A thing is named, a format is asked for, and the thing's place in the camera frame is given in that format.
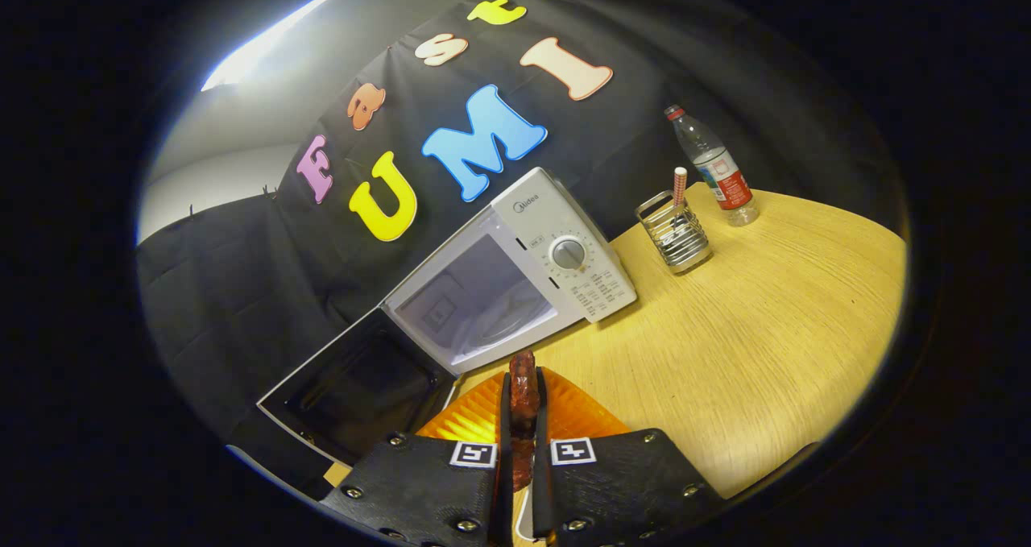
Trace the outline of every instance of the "foam letter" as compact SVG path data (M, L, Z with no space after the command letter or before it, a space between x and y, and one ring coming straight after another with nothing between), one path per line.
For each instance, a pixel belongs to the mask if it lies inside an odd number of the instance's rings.
M428 66L439 66L453 59L454 56L465 52L469 46L468 41L458 38L452 39L454 34L441 33L433 36L433 39L424 41L420 47L415 47L415 57L423 60Z
M329 170L329 158L322 149L325 145L326 136L315 136L301 161L297 162L297 171L304 175L304 179L308 181L308 186L311 186L315 194L317 203L321 203L322 199L326 198L329 187L333 185L333 177L322 173L323 170Z
M351 195L347 209L357 212L358 216L362 217L365 227L369 228L372 235L379 241L394 241L405 231L408 231L411 221L415 220L415 209L419 208L415 191L411 190L411 184L394 166L394 152L391 150L385 151L379 157L379 161L372 165L372 177L373 179L384 179L387 186L390 186L390 191L393 191L393 194L397 196L397 212L394 213L394 216L387 216L379 209L376 199L369 194L371 185L368 180L358 184L355 194Z
M423 155L435 156L462 186L462 201L471 202L487 190L490 179L476 175L469 165L490 172L501 172L501 155L495 146L497 136L505 146L509 161L519 161L547 136L543 126L534 126L516 113L499 96L493 83L476 90L465 103L472 134L437 128L423 143Z
M508 0L480 1L465 19L471 22L479 18L489 24L503 26L526 15L526 7L517 7L509 11L502 7L505 3L508 3Z
M569 88L569 97L583 100L612 77L608 66L592 66L559 47L559 40L546 37L526 50L519 60L523 66L539 66Z
M355 130L365 130L365 127L372 122L372 112L379 109L387 99L387 91L376 89L371 83L364 83L355 91L347 103L347 117L352 117L351 125Z

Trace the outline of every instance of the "bottle cap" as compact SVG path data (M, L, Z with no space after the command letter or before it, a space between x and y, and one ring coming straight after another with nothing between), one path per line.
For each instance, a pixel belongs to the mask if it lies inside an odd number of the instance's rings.
M676 121L677 117L684 115L684 109L681 109L680 106L673 104L673 106L669 106L666 110L663 110L663 113L666 114L667 121Z

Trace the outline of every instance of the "microwave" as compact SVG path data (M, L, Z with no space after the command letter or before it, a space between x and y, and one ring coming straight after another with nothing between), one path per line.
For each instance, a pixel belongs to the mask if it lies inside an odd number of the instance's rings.
M634 300L594 220L534 168L258 406L320 454L354 465L390 433L433 418L464 372Z

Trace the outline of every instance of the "microwave control panel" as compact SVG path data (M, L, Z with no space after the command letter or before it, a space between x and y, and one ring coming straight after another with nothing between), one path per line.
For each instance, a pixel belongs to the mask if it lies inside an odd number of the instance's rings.
M637 294L614 250L572 203L543 169L534 168L491 205L593 323L632 304Z

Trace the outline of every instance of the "screw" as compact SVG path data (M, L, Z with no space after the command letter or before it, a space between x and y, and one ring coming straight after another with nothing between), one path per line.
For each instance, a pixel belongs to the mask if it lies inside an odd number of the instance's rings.
M479 528L479 523L476 521L464 520L459 521L455 526L462 533L472 533Z

